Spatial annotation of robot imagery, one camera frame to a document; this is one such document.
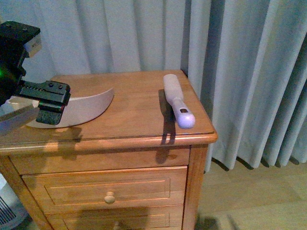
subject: white air purifier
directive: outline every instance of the white air purifier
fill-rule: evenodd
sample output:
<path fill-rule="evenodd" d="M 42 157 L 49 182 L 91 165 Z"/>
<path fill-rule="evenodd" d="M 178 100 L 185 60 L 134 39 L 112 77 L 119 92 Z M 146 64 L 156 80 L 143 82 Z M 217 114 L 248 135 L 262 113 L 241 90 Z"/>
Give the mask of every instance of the white air purifier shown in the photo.
<path fill-rule="evenodd" d="M 0 229 L 11 230 L 27 217 L 22 203 L 0 173 Z"/>

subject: drawer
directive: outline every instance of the drawer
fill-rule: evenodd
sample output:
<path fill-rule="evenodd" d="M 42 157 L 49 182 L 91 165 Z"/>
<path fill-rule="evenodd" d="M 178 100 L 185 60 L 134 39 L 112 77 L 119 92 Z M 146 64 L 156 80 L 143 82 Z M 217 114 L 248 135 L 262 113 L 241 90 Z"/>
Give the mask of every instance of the drawer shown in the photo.
<path fill-rule="evenodd" d="M 95 154 L 10 156 L 19 174 L 65 173 L 112 169 L 181 166 L 189 163 L 188 147 L 130 149 Z"/>
<path fill-rule="evenodd" d="M 183 206 L 48 214 L 54 230 L 181 230 Z"/>
<path fill-rule="evenodd" d="M 186 177 L 187 167 L 178 166 L 24 175 L 23 180 L 44 213 L 58 213 L 183 204 Z"/>

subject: wooden nightstand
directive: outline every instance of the wooden nightstand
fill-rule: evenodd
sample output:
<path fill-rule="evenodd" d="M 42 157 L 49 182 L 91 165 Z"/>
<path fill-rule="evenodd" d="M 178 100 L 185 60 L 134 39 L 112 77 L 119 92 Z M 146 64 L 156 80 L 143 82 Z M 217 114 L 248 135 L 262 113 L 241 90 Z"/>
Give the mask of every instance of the wooden nightstand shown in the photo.
<path fill-rule="evenodd" d="M 180 129 L 163 76 L 176 74 L 195 127 Z M 207 147 L 217 139 L 180 70 L 58 76 L 72 97 L 114 88 L 108 109 L 70 128 L 0 138 L 0 171 L 42 230 L 194 228 Z"/>

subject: robotic arm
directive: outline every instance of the robotic arm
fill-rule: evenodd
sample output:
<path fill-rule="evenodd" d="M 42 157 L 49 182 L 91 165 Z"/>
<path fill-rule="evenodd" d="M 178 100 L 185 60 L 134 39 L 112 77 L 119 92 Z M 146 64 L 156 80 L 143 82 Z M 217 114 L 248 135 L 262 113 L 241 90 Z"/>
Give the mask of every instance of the robotic arm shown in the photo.
<path fill-rule="evenodd" d="M 70 98 L 67 84 L 22 80 L 22 64 L 41 49 L 40 29 L 13 21 L 0 24 L 0 106 L 11 96 L 39 101 L 37 122 L 57 125 Z"/>

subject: handheld device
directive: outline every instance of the handheld device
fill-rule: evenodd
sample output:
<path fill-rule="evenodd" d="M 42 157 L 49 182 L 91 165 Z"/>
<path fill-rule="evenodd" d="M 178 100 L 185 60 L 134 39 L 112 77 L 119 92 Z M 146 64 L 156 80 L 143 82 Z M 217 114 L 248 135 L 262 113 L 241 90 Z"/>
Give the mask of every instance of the handheld device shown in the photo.
<path fill-rule="evenodd" d="M 172 106 L 176 121 L 180 128 L 193 128 L 195 117 L 183 102 L 183 93 L 175 74 L 167 74 L 163 77 L 164 91 L 167 102 Z"/>

